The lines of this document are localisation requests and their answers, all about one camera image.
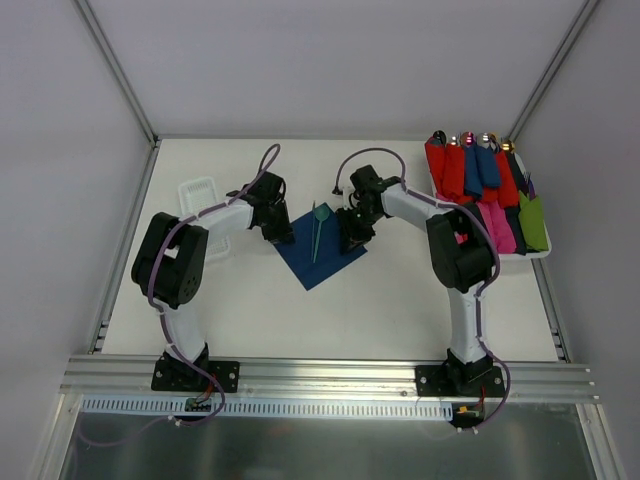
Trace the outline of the dark blue paper napkin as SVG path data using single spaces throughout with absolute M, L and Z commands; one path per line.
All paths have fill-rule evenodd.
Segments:
M 315 263 L 312 262 L 311 255 L 311 211 L 296 219 L 292 227 L 295 243 L 278 244 L 275 249 L 306 291 L 312 290 L 367 253 L 365 247 L 359 247 L 349 254 L 340 253 L 338 220 L 332 209 L 322 226 Z

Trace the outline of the teal plastic spoon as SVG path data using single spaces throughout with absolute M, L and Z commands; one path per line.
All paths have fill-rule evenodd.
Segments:
M 312 262 L 315 263 L 319 253 L 319 245 L 322 235 L 323 223 L 329 218 L 331 209 L 327 204 L 322 204 L 316 207 L 316 237 L 315 237 L 315 249 L 312 256 Z

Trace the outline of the blue plastic knife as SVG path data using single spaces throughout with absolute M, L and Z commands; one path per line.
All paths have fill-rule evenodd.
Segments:
M 314 200 L 312 204 L 311 210 L 311 255 L 313 256 L 313 252 L 315 249 L 315 237 L 316 237 L 316 202 Z

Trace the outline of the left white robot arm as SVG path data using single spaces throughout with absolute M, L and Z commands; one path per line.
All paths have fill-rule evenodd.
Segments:
M 183 219 L 155 214 L 131 270 L 133 282 L 160 317 L 165 352 L 178 361 L 174 378 L 188 390 L 208 381 L 209 367 L 199 360 L 206 341 L 190 303 L 200 289 L 207 248 L 235 233 L 254 228 L 271 244 L 292 244 L 294 231 L 285 200 L 286 181 L 263 172 L 222 202 Z

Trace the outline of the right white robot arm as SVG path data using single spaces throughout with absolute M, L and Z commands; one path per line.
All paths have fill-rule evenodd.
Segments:
M 484 291 L 499 274 L 499 255 L 477 208 L 414 191 L 398 176 L 382 178 L 366 165 L 350 176 L 353 204 L 336 211 L 340 253 L 365 245 L 382 218 L 399 218 L 424 231 L 431 265 L 449 296 L 452 337 L 447 351 L 449 387 L 459 395 L 480 388 L 478 365 L 491 364 L 483 341 Z

